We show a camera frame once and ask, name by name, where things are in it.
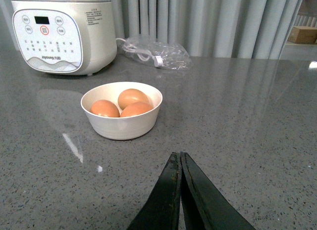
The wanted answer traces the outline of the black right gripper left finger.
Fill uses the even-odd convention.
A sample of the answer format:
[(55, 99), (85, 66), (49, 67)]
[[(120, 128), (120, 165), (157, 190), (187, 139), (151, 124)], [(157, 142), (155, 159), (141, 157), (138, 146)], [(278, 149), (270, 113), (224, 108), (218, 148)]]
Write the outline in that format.
[(171, 153), (145, 205), (129, 230), (177, 230), (181, 199), (182, 165), (179, 153)]

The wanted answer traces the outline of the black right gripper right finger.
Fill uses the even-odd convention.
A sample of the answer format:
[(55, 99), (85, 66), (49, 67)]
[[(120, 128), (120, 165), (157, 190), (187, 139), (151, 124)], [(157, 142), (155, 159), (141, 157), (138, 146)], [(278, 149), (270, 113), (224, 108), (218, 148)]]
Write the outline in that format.
[(181, 152), (181, 200), (187, 230), (253, 230), (224, 198), (201, 168)]

